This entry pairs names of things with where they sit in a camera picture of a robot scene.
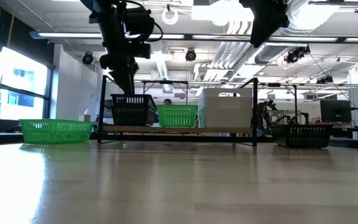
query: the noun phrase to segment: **wooden plank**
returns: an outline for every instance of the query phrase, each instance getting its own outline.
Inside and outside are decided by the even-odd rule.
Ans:
[[[132,126],[103,126],[103,131],[134,132],[134,133],[252,133],[250,128],[160,128]]]

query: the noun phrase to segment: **ceiling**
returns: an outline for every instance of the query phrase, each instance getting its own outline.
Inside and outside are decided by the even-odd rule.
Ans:
[[[149,6],[156,23],[160,24],[165,33],[191,33],[191,34],[223,34],[226,33],[229,25],[216,26],[212,21],[199,21],[191,19],[193,1],[182,1],[179,9],[178,22],[168,25],[162,20],[162,12],[166,6]],[[76,1],[53,1],[53,0],[0,0],[0,6],[12,12],[16,10],[17,17],[39,32],[99,32],[98,26],[88,24],[89,10]],[[326,36],[358,36],[358,14],[354,13],[355,7],[340,8],[321,26],[317,27],[310,35]],[[95,57],[102,55],[103,48],[101,40],[61,40],[67,51],[75,52],[78,56],[85,51],[94,51]],[[196,42],[183,40],[163,41],[168,45],[168,52],[172,57],[167,60],[168,71],[189,71],[193,72],[197,63],[209,64],[219,52],[220,42]],[[195,62],[186,62],[185,54],[187,49],[192,48],[197,53]],[[288,65],[283,63],[282,55],[277,57],[272,66],[267,66],[259,72],[261,80],[269,82],[307,82],[311,76],[321,72],[321,69],[332,69],[336,82],[347,81],[347,68],[358,62],[358,45],[349,44],[310,44],[313,58],[305,57],[298,63]],[[153,60],[138,60],[140,70],[138,73],[150,73],[156,70],[157,66]]]

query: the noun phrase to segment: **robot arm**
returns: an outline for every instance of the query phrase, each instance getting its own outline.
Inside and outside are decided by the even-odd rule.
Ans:
[[[287,4],[284,0],[239,0],[242,7],[250,8],[254,13],[251,44],[259,47],[278,28],[288,27],[290,21],[286,15]]]
[[[100,58],[100,66],[112,70],[110,75],[117,85],[126,95],[133,95],[134,75],[139,69],[135,57],[150,58],[150,45],[144,42],[152,34],[155,25],[154,19],[150,17],[151,11],[130,0],[81,2],[92,11],[89,23],[98,24],[102,34],[103,47],[107,54]],[[127,3],[139,7],[126,9]]]

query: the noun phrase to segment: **camera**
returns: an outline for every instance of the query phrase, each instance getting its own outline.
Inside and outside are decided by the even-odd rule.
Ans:
[[[196,60],[196,57],[197,57],[197,55],[196,55],[196,52],[194,51],[194,49],[187,50],[186,57],[185,57],[186,61],[192,62],[192,61]]]
[[[305,55],[310,53],[309,45],[307,47],[297,47],[295,50],[289,51],[288,55],[284,58],[286,63],[296,63]]]
[[[93,55],[92,52],[85,52],[84,57],[82,58],[82,63],[84,63],[84,65],[91,65],[93,63]]]

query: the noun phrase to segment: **metal frame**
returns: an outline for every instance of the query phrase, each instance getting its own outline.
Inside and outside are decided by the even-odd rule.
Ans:
[[[256,147],[258,142],[272,142],[271,138],[258,138],[257,137],[257,120],[252,120],[252,137],[219,137],[219,136],[185,136],[185,135],[177,135],[177,136],[162,136],[162,135],[124,135],[124,134],[108,134],[103,131],[103,116],[104,116],[104,101],[106,96],[106,84],[107,80],[112,80],[109,76],[103,75],[102,79],[102,89],[101,89],[101,98],[100,98],[100,106],[99,106],[99,121],[98,121],[98,129],[97,132],[92,135],[92,139],[97,139],[99,144],[103,143],[103,140],[111,141],[189,141],[189,142],[232,142],[242,144],[244,142],[251,142],[252,147]],[[150,83],[163,83],[163,84],[171,84],[174,81],[149,81]],[[251,81],[245,83],[243,85],[253,85],[253,109],[252,115],[254,118],[257,117],[257,105],[258,105],[258,78],[253,78]],[[175,83],[182,83],[188,85],[186,81],[179,81]]]

